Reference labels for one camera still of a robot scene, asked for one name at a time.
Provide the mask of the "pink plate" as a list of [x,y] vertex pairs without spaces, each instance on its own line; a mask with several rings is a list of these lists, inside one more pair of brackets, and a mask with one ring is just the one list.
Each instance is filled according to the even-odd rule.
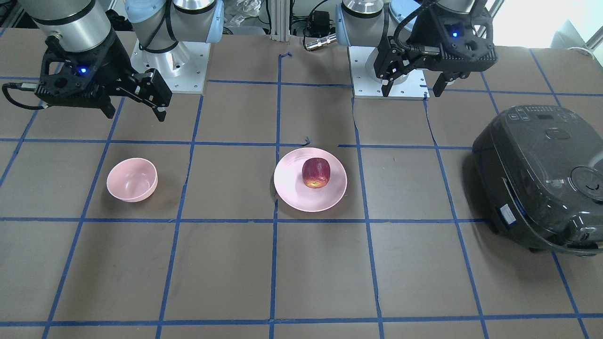
[[342,163],[325,150],[304,147],[284,155],[274,170],[278,196],[289,206],[319,212],[335,206],[347,190]]

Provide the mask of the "aluminium frame post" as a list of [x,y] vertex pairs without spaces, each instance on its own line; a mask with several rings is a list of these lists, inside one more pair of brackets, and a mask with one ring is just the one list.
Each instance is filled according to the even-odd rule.
[[282,43],[290,41],[290,2],[289,0],[270,0],[270,39]]

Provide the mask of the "pink bowl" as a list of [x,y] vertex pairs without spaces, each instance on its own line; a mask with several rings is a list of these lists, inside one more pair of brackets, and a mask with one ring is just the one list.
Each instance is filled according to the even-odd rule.
[[106,187],[110,195],[123,202],[141,202],[150,197],[159,183],[155,165],[142,157],[132,157],[110,170]]

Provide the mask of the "black rice cooker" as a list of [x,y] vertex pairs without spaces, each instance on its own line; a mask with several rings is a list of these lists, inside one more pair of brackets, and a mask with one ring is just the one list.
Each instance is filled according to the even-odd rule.
[[602,253],[602,138],[579,114],[515,105],[472,146],[495,232],[532,252]]

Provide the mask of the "red apple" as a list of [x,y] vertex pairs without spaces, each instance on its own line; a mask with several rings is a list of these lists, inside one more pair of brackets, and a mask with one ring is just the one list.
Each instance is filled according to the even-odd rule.
[[322,157],[306,160],[302,167],[303,183],[312,189],[325,187],[330,180],[330,164]]

